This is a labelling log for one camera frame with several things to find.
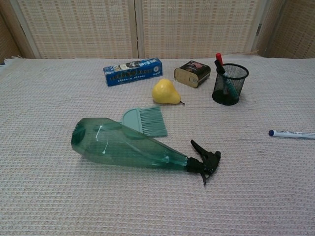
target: red marker cap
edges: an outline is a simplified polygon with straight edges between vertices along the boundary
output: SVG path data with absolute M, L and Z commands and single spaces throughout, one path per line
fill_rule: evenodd
M 223 66 L 223 60 L 222 60 L 222 56 L 221 53 L 217 53 L 216 54 L 216 59 L 221 63 L 221 65 Z

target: whiteboard marker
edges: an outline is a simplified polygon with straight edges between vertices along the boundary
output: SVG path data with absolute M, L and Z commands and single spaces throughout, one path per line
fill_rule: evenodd
M 315 139 L 315 133 L 269 130 L 272 137 Z

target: light blue brush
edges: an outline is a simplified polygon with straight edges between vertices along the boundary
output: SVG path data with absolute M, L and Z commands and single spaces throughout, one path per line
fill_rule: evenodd
M 167 136 L 160 106 L 131 109 L 120 123 L 150 137 Z

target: blue box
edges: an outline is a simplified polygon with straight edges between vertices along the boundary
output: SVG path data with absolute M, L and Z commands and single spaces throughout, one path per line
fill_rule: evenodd
M 144 59 L 104 67 L 107 86 L 115 86 L 163 75 L 158 58 Z

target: green plastic bottle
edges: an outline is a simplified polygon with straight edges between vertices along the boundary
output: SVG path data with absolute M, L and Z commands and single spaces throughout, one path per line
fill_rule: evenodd
M 193 140 L 203 163 L 108 118 L 83 118 L 73 133 L 73 150 L 85 158 L 107 165 L 162 168 L 201 173 L 204 184 L 219 164 L 220 152 L 205 151 Z

